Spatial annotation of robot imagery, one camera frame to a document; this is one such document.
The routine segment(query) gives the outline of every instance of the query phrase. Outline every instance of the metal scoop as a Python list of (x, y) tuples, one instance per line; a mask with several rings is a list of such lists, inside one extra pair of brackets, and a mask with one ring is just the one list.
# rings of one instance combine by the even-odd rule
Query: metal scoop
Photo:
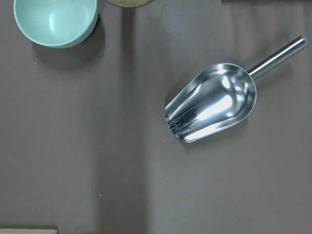
[(166, 106), (168, 127), (190, 143), (239, 123), (254, 107), (254, 80), (307, 45), (298, 37), (249, 71), (231, 63), (206, 68)]

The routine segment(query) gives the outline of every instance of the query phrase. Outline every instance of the tabletop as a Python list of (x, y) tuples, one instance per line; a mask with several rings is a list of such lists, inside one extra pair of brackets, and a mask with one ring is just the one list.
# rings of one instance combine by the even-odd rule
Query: tabletop
[(187, 144), (164, 108), (200, 71), (303, 35), (309, 0), (99, 0), (68, 49), (0, 7), (0, 228), (59, 234), (312, 233), (312, 47), (256, 81), (243, 122)]

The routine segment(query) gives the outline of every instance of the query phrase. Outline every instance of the light blue bowl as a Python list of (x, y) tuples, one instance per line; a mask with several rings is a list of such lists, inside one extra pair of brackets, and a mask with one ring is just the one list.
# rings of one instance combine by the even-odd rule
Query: light blue bowl
[(14, 0), (14, 16), (30, 40), (53, 48), (84, 41), (98, 19), (97, 0)]

